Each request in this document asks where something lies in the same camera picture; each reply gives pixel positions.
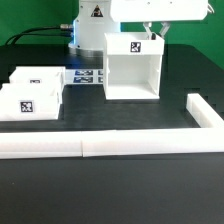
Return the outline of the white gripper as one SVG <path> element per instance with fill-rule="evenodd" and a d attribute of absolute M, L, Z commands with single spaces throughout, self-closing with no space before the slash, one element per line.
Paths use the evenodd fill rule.
<path fill-rule="evenodd" d="M 162 22 L 158 32 L 164 38 L 170 22 L 203 20 L 208 14 L 208 0 L 111 0 L 110 15 L 116 22 L 143 22 L 152 36 L 151 22 Z"/>

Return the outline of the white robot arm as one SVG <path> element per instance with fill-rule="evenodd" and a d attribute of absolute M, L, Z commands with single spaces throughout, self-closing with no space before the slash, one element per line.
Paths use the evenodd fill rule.
<path fill-rule="evenodd" d="M 101 56 L 104 34 L 120 32 L 122 22 L 142 22 L 147 32 L 160 22 L 164 37 L 172 21 L 203 20 L 208 13 L 214 13 L 209 0 L 79 0 L 69 48 L 77 55 Z"/>

